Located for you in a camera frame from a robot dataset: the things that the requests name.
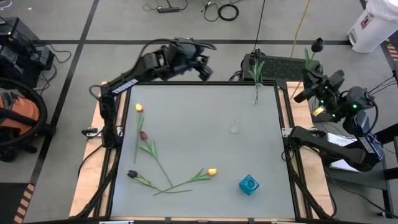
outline black hose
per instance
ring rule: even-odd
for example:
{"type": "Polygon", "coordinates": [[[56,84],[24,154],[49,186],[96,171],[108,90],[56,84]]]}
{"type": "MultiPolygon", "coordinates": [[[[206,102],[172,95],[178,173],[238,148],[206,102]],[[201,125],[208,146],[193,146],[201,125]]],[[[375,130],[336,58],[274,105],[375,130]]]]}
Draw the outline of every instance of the black hose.
{"type": "Polygon", "coordinates": [[[0,78],[0,83],[0,86],[14,86],[15,89],[18,89],[19,92],[24,95],[24,97],[32,100],[39,109],[39,120],[37,120],[37,124],[18,138],[11,139],[10,141],[6,142],[0,142],[0,149],[4,149],[6,147],[25,142],[26,140],[34,137],[36,134],[41,132],[43,126],[45,125],[45,122],[47,121],[47,107],[44,103],[43,98],[35,90],[28,87],[27,85],[15,80],[10,80],[8,78],[0,78]]]}

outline tulip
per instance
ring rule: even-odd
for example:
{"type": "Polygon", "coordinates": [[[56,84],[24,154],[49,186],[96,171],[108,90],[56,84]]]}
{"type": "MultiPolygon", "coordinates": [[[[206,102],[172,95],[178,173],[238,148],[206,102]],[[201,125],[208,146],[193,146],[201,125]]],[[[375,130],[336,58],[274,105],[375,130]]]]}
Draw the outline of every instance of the tulip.
{"type": "Polygon", "coordinates": [[[128,175],[130,178],[135,178],[135,177],[138,176],[138,173],[137,173],[136,171],[134,171],[134,170],[129,170],[129,172],[127,173],[127,175],[128,175]]]}
{"type": "Polygon", "coordinates": [[[322,38],[318,38],[317,40],[314,41],[314,43],[311,46],[311,50],[314,53],[321,52],[323,50],[323,46],[325,45],[324,41],[322,38]]]}
{"type": "Polygon", "coordinates": [[[208,169],[207,174],[208,175],[216,175],[217,169],[208,169]]]}
{"type": "Polygon", "coordinates": [[[148,135],[147,133],[145,133],[144,131],[140,131],[139,132],[139,137],[143,140],[146,141],[148,139],[148,135]]]}
{"type": "Polygon", "coordinates": [[[137,103],[136,104],[136,111],[137,112],[142,112],[144,110],[144,108],[141,106],[141,104],[137,103]]]}

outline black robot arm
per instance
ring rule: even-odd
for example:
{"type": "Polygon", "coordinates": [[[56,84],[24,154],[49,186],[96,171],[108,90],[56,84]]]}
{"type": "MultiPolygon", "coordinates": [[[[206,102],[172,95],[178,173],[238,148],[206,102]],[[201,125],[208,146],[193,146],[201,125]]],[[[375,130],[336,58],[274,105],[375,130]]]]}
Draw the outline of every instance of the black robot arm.
{"type": "Polygon", "coordinates": [[[291,145],[308,145],[327,152],[333,157],[344,159],[350,166],[360,171],[371,170],[378,162],[382,161],[384,151],[382,144],[372,134],[376,122],[370,125],[369,116],[364,110],[378,107],[367,89],[354,86],[349,90],[340,92],[339,88],[344,82],[344,72],[338,70],[332,76],[320,74],[316,71],[303,69],[304,91],[299,93],[294,100],[298,103],[315,96],[332,122],[344,120],[344,129],[357,139],[356,148],[341,147],[325,139],[312,136],[301,127],[296,127],[291,132],[291,145]]]}
{"type": "Polygon", "coordinates": [[[216,47],[193,39],[153,40],[141,50],[132,69],[104,85],[97,86],[101,90],[98,101],[101,117],[104,119],[104,128],[101,135],[103,147],[115,148],[120,143],[116,129],[115,96],[140,82],[149,82],[156,78],[166,81],[191,69],[200,73],[199,77],[202,81],[207,81],[213,71],[207,66],[208,57],[201,54],[205,49],[216,50],[216,47]],[[169,45],[163,45],[159,50],[141,56],[149,44],[164,41],[169,42],[169,45]]]}

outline orange vacuum cleaner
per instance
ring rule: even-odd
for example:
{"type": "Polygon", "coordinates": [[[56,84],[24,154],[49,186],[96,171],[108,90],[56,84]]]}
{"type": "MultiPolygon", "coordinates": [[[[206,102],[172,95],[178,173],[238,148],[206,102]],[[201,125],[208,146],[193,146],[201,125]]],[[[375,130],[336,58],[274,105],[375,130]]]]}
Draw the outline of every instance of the orange vacuum cleaner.
{"type": "Polygon", "coordinates": [[[0,161],[10,162],[18,150],[36,153],[30,146],[38,135],[54,135],[55,128],[46,124],[47,107],[42,97],[21,82],[0,78],[0,88],[18,90],[0,94],[0,161]]]}

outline table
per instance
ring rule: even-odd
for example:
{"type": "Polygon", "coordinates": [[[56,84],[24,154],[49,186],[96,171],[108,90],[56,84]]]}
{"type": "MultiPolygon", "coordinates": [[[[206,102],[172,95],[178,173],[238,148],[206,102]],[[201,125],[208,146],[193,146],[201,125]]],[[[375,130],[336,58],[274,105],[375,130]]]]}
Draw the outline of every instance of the table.
{"type": "MultiPolygon", "coordinates": [[[[297,82],[288,82],[287,83],[287,92],[289,96],[294,92],[294,88],[297,86],[297,82]]],[[[298,89],[298,92],[303,90],[303,86],[301,85],[298,89]]],[[[287,105],[284,100],[282,90],[279,90],[279,97],[282,107],[282,114],[284,117],[285,126],[288,126],[288,110],[286,109],[287,105]]],[[[120,97],[120,104],[119,104],[119,113],[118,113],[118,123],[122,123],[122,116],[123,112],[125,112],[124,108],[124,101],[126,100],[126,94],[124,93],[120,97]]],[[[292,108],[292,116],[296,126],[302,126],[304,128],[311,128],[313,127],[313,123],[310,116],[310,111],[308,108],[308,103],[296,103],[294,100],[290,101],[290,105],[292,108]]],[[[100,109],[99,105],[96,105],[93,122],[91,124],[95,127],[102,127],[103,120],[100,116],[100,109]]],[[[95,150],[101,144],[101,138],[94,138],[87,143],[85,149],[85,157],[95,150]]],[[[328,213],[333,213],[333,207],[330,200],[330,195],[328,191],[328,186],[326,182],[325,173],[323,171],[322,161],[311,150],[307,149],[306,147],[301,148],[301,161],[303,167],[303,173],[305,176],[305,181],[307,183],[307,188],[317,200],[317,202],[323,207],[323,209],[328,213]]],[[[82,208],[87,204],[90,200],[92,195],[98,188],[98,183],[100,182],[101,178],[101,171],[103,165],[108,165],[108,170],[112,166],[114,158],[114,151],[108,152],[106,155],[105,149],[99,150],[92,158],[88,159],[86,164],[83,166],[80,172],[80,177],[78,179],[78,183],[76,186],[75,196],[73,198],[72,207],[70,210],[70,216],[76,215],[78,212],[82,210],[82,208]],[[104,164],[104,158],[106,156],[110,157],[109,164],[104,164]]],[[[297,191],[297,198],[298,198],[298,209],[300,217],[305,218],[306,209],[302,194],[299,188],[296,186],[297,191]]],[[[104,216],[106,215],[106,207],[108,202],[111,200],[109,199],[110,191],[109,186],[105,190],[102,200],[101,206],[97,209],[97,215],[104,216]]],[[[313,211],[311,211],[312,215],[316,218],[316,215],[313,211]]],[[[118,217],[118,220],[165,220],[164,217],[118,217]]],[[[247,218],[172,218],[173,221],[225,221],[225,222],[233,222],[233,221],[241,221],[246,222],[247,218]]],[[[256,218],[255,221],[265,222],[265,221],[292,221],[288,219],[280,219],[280,218],[256,218]]]]}

